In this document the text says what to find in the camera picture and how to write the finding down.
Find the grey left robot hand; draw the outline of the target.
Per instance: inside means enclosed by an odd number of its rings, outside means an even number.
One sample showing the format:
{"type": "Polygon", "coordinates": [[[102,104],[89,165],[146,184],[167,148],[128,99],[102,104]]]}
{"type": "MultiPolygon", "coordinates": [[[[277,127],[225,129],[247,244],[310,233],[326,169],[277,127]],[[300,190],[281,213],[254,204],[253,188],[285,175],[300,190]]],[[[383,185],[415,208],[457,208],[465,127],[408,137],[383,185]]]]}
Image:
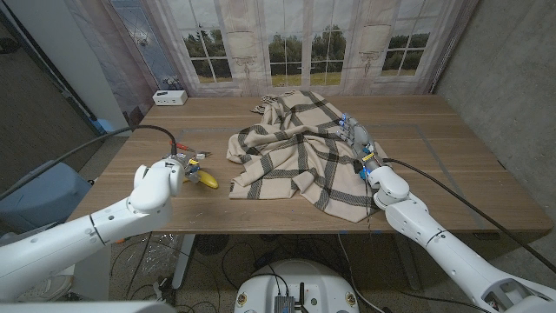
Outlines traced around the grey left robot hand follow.
{"type": "Polygon", "coordinates": [[[199,183],[201,181],[200,165],[195,156],[184,153],[169,154],[167,158],[176,160],[184,168],[184,181],[199,183]]]}

